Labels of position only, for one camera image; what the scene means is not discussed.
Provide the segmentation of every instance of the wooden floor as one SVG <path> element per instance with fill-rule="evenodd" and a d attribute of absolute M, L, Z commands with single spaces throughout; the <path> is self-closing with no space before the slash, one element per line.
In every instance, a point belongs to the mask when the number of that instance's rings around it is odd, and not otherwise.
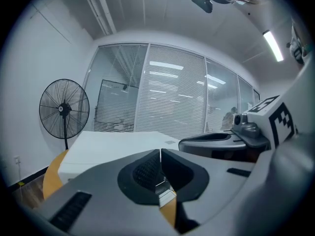
<path fill-rule="evenodd" d="M 45 175 L 23 185 L 12 193 L 17 202 L 22 202 L 31 209 L 37 208 L 44 201 L 43 180 Z"/>

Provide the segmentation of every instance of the ceiling pipe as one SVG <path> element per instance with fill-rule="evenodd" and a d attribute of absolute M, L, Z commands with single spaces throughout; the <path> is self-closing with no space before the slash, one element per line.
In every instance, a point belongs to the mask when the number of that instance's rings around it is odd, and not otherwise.
<path fill-rule="evenodd" d="M 96 17 L 96 20 L 97 20 L 103 34 L 105 36 L 109 35 L 110 34 L 109 29 L 108 29 L 104 19 L 101 16 L 100 9 L 99 9 L 96 1 L 95 0 L 87 0 L 87 1 L 89 3 L 89 6 L 91 7 L 91 10 L 92 10 L 94 16 Z"/>
<path fill-rule="evenodd" d="M 108 9 L 108 6 L 107 6 L 107 2 L 106 2 L 106 0 L 99 0 L 99 1 L 100 1 L 100 4 L 102 5 L 102 8 L 103 8 L 104 12 L 105 12 L 105 17 L 107 19 L 109 27 L 112 30 L 112 33 L 115 34 L 117 31 L 116 31 L 116 27 L 114 25 L 112 16 L 110 15 L 110 12 L 109 12 L 109 9 Z"/>

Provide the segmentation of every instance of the window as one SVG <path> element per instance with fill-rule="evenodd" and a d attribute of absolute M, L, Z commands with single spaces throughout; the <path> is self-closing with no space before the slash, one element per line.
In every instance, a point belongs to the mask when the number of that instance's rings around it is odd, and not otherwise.
<path fill-rule="evenodd" d="M 254 90 L 254 104 L 258 104 L 260 101 L 260 95 Z"/>
<path fill-rule="evenodd" d="M 136 131 L 182 139 L 201 134 L 205 123 L 203 57 L 151 45 L 140 86 Z"/>
<path fill-rule="evenodd" d="M 205 132 L 230 130 L 237 113 L 237 75 L 207 59 L 208 106 Z"/>
<path fill-rule="evenodd" d="M 241 113 L 253 107 L 253 88 L 245 80 L 238 76 L 241 95 Z"/>
<path fill-rule="evenodd" d="M 100 47 L 86 85 L 90 117 L 85 130 L 133 131 L 141 72 L 148 45 Z"/>

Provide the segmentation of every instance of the fan pole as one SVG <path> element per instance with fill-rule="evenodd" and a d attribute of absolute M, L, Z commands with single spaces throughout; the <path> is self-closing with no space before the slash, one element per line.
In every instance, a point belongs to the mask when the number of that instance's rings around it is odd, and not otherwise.
<path fill-rule="evenodd" d="M 63 133 L 64 133 L 64 143 L 65 149 L 68 149 L 68 141 L 67 141 L 67 129 L 66 129 L 66 119 L 63 117 Z"/>

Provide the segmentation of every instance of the black pedestal fan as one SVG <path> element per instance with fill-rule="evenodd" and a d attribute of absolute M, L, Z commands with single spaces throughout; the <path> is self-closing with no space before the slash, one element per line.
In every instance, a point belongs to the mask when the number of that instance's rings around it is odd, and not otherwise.
<path fill-rule="evenodd" d="M 40 120 L 49 134 L 64 139 L 74 137 L 88 121 L 90 105 L 83 88 L 68 79 L 54 81 L 44 91 L 39 103 Z"/>

